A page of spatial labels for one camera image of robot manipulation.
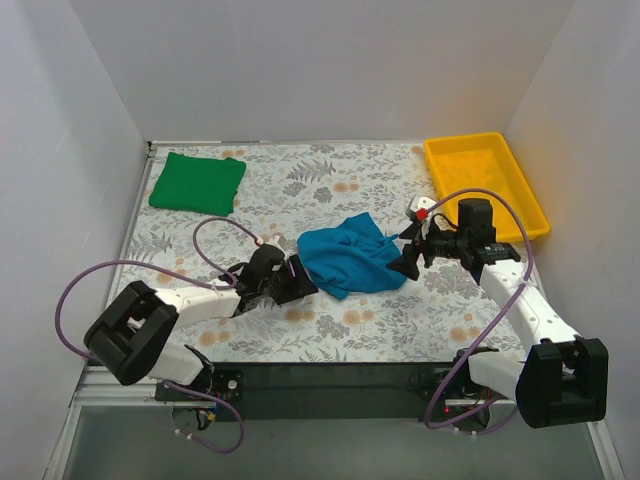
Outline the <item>blue t shirt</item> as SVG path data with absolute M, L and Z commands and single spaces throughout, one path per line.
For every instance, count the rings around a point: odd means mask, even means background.
M 387 267 L 400 257 L 394 235 L 385 236 L 365 212 L 339 226 L 303 233 L 298 256 L 312 282 L 338 300 L 350 293 L 397 290 L 406 277 Z

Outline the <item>floral table mat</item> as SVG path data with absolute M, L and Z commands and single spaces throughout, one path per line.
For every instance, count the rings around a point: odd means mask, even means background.
M 407 226 L 409 201 L 432 196 L 417 144 L 182 145 L 189 157 L 245 162 L 230 222 L 155 209 L 134 213 L 115 290 L 142 280 L 175 288 L 214 279 L 218 267 L 250 258 L 255 237 L 283 235 L 294 253 L 307 231 L 367 212 L 383 234 Z M 240 317 L 176 330 L 170 340 L 216 362 L 448 362 L 481 338 L 515 360 L 525 350 L 499 308 L 456 261 L 439 259 L 396 291 L 318 293 L 284 306 L 270 301 Z

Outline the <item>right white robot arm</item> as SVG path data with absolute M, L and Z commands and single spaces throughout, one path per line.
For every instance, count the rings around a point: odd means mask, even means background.
M 609 353 L 604 343 L 587 339 L 569 326 L 532 281 L 533 265 L 524 263 L 508 243 L 498 241 L 489 200 L 462 199 L 458 223 L 441 229 L 435 201 L 414 198 L 407 210 L 411 221 L 400 237 L 402 254 L 391 270 L 411 280 L 419 277 L 418 263 L 455 259 L 494 301 L 499 319 L 507 319 L 526 351 L 518 362 L 479 340 L 461 350 L 453 367 L 431 397 L 427 410 L 453 384 L 464 397 L 484 390 L 495 398 L 515 402 L 525 423 L 544 428 L 597 422 L 606 414 Z

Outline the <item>folded green t shirt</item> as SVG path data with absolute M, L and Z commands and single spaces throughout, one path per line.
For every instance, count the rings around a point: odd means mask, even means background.
M 246 172 L 233 158 L 189 157 L 171 152 L 149 197 L 157 209 L 188 211 L 226 217 Z

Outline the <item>yellow plastic tray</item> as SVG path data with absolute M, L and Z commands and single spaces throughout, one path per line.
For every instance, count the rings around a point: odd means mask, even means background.
M 440 199 L 466 188 L 483 188 L 512 207 L 530 239 L 550 233 L 550 223 L 501 133 L 427 139 L 424 151 Z

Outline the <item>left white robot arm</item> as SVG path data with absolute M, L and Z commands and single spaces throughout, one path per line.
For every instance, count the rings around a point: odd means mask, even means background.
M 153 289 L 128 284 L 91 325 L 84 344 L 124 386 L 149 377 L 169 380 L 193 400 L 213 386 L 214 365 L 196 348 L 170 340 L 173 331 L 218 318 L 240 316 L 270 299 L 278 306 L 316 294 L 297 255 L 263 245 L 211 285 Z

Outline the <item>aluminium frame rail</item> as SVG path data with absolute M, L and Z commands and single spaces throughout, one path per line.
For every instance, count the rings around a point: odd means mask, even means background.
M 186 396 L 145 380 L 120 386 L 91 366 L 75 392 L 47 470 L 50 479 L 620 479 L 604 423 L 534 430 L 493 404 L 472 426 L 432 431 L 408 418 L 245 420 L 205 430 L 224 455 L 183 436 L 195 423 Z

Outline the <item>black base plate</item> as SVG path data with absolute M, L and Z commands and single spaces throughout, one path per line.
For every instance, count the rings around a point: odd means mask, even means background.
M 221 397 L 245 420 L 420 421 L 450 362 L 220 363 L 189 388 Z

